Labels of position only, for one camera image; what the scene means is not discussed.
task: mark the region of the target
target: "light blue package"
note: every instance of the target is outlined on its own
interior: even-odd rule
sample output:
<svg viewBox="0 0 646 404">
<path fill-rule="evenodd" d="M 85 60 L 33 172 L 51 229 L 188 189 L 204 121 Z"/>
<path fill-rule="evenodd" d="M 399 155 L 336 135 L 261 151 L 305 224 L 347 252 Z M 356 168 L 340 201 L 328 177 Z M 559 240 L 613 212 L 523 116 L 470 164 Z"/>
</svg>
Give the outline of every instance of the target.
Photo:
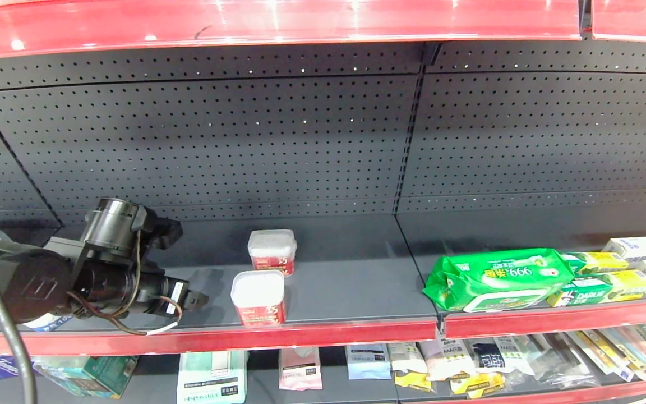
<svg viewBox="0 0 646 404">
<path fill-rule="evenodd" d="M 390 380 L 390 355 L 384 343 L 362 343 L 345 348 L 348 379 Z"/>
<path fill-rule="evenodd" d="M 242 404 L 246 401 L 246 351 L 182 353 L 178 404 Z"/>
</svg>

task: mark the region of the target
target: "tissue package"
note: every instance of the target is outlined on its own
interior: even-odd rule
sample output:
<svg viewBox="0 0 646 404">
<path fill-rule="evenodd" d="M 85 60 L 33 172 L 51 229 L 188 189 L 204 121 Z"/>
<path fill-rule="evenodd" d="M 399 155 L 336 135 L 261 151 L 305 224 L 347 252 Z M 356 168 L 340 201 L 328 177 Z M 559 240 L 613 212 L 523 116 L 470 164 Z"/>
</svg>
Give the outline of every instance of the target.
<svg viewBox="0 0 646 404">
<path fill-rule="evenodd" d="M 176 402 L 241 404 L 246 401 L 246 351 L 182 353 Z"/>
<path fill-rule="evenodd" d="M 279 354 L 279 389 L 323 389 L 318 347 L 282 348 Z"/>
<path fill-rule="evenodd" d="M 348 360 L 348 379 L 390 380 L 390 358 L 384 343 L 348 345 L 345 356 Z"/>
</svg>

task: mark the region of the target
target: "white lid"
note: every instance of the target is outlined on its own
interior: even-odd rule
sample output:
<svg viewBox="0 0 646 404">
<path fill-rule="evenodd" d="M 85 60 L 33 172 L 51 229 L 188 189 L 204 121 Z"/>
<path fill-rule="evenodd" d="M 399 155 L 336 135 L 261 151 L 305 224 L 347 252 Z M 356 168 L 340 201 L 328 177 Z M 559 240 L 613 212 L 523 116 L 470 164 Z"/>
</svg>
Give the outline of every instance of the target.
<svg viewBox="0 0 646 404">
<path fill-rule="evenodd" d="M 252 256 L 291 256 L 296 252 L 293 230 L 256 230 L 248 239 Z"/>
<path fill-rule="evenodd" d="M 284 276 L 277 269 L 245 271 L 233 278 L 231 300 L 236 307 L 268 307 L 282 302 Z"/>
</svg>

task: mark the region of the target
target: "pink package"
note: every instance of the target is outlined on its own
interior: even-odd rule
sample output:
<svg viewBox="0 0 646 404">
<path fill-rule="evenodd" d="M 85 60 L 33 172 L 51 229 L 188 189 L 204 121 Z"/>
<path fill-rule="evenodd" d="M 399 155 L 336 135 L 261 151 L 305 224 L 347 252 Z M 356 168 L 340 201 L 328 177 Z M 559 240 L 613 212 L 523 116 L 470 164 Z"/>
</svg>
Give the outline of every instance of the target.
<svg viewBox="0 0 646 404">
<path fill-rule="evenodd" d="M 318 347 L 282 348 L 279 354 L 279 389 L 323 389 Z"/>
</svg>

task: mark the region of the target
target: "plastic container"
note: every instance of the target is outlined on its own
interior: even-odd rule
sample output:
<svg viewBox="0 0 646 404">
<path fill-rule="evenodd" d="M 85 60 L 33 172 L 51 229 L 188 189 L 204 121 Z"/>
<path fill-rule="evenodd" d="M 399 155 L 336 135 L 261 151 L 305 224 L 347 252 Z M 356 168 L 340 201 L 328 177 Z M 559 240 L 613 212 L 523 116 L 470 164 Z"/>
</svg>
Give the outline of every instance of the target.
<svg viewBox="0 0 646 404">
<path fill-rule="evenodd" d="M 293 274 L 296 248 L 293 230 L 257 230 L 248 239 L 253 269 L 277 269 L 284 276 Z"/>
<path fill-rule="evenodd" d="M 245 327 L 285 322 L 284 276 L 277 269 L 246 271 L 233 278 L 231 300 Z"/>
</svg>

